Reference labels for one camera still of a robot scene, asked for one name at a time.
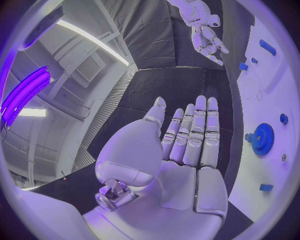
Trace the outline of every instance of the ceiling light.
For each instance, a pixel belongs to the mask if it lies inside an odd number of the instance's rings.
[[[97,44],[99,47],[103,48],[105,51],[107,51],[108,53],[113,55],[115,58],[119,59],[126,66],[129,66],[129,62],[126,61],[123,57],[121,57],[118,53],[116,53],[114,50],[112,50],[109,46],[104,44],[98,38],[92,36],[91,34],[87,33],[86,31],[82,30],[81,28],[79,28],[69,22],[66,22],[64,20],[59,20],[57,22],[57,24],[86,37],[87,39],[91,40],[93,43]]]
[[[27,117],[46,117],[46,113],[46,109],[23,108],[18,115]]]

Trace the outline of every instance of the blue knob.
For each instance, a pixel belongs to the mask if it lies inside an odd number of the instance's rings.
[[[264,48],[264,49],[266,49],[270,54],[272,54],[273,56],[275,56],[276,55],[276,49],[274,48],[274,47],[272,47],[270,44],[268,44],[266,41],[264,41],[264,40],[260,40],[259,41],[259,45],[262,47],[262,48]]]
[[[247,71],[248,65],[246,65],[246,64],[243,63],[243,62],[241,62],[240,65],[239,65],[239,69]]]
[[[254,64],[258,63],[258,61],[254,57],[251,58],[251,62],[254,63]]]
[[[261,184],[259,190],[263,192],[270,192],[273,189],[273,185],[270,184]]]
[[[248,142],[248,143],[252,143],[252,138],[253,138],[253,134],[252,133],[247,133],[245,135],[245,140]]]
[[[280,115],[280,122],[282,122],[284,125],[286,125],[288,123],[288,121],[289,121],[289,118],[287,115],[285,115],[285,114]]]

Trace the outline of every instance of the blue gear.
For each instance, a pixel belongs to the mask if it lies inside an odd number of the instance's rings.
[[[274,130],[269,124],[260,124],[252,138],[252,149],[255,154],[266,155],[273,147],[274,137]]]

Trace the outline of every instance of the purple light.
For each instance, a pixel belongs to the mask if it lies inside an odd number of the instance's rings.
[[[15,109],[19,106],[19,104],[31,94],[33,90],[38,88],[44,82],[49,84],[50,82],[50,73],[43,72],[42,74],[38,75],[36,78],[32,79],[28,84],[24,85],[22,89],[18,91],[18,93],[14,96],[14,98],[8,103],[2,118],[5,122],[9,120]]]
[[[45,87],[47,87],[50,84],[50,81],[44,81],[41,85],[39,85],[34,91],[32,91],[17,107],[17,109],[12,113],[10,118],[7,121],[6,126],[10,127],[14,121],[16,120],[19,113],[22,111],[22,109],[29,103],[31,99],[33,99],[40,91],[42,91]]]
[[[5,99],[4,103],[2,104],[0,112],[3,113],[5,108],[8,106],[8,104],[12,101],[12,99],[18,94],[18,92],[24,88],[29,82],[31,82],[33,79],[35,79],[40,74],[46,72],[48,66],[43,66],[40,69],[36,70],[32,74],[30,74],[28,77],[26,77],[18,86],[15,87],[15,89],[8,95],[8,97]]]

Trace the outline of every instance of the cable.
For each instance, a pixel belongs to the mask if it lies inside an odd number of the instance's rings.
[[[4,127],[4,129],[5,129],[6,134],[5,134],[5,137],[2,139],[2,142],[1,142],[1,143],[3,143],[3,141],[6,139],[6,137],[7,137],[7,135],[8,135],[8,130],[7,130],[6,126]]]
[[[79,104],[78,102],[74,101],[72,98],[68,97],[65,93],[63,94],[63,96],[65,98],[69,99],[71,102],[73,102],[79,106],[85,107],[87,109],[88,114],[87,114],[87,116],[84,117],[84,119],[86,119],[91,114],[91,109],[89,107]]]

